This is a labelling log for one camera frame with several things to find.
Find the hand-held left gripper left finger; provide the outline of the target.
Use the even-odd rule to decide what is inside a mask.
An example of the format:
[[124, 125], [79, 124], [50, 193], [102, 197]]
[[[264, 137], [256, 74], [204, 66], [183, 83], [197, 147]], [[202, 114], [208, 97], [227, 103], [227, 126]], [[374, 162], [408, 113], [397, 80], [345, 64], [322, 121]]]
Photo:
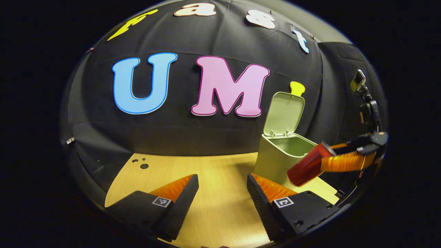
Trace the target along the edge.
[[106, 209], [143, 235], [172, 241], [177, 239], [198, 189], [198, 176], [190, 174], [149, 193], [136, 190]]

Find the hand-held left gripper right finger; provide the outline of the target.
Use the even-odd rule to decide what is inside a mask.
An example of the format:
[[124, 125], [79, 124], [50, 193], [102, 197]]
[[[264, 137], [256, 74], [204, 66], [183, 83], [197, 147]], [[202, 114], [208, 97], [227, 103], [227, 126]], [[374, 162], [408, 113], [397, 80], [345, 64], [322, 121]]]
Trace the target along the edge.
[[340, 210], [310, 190], [296, 193], [254, 173], [247, 175], [247, 190], [271, 241], [306, 232]]

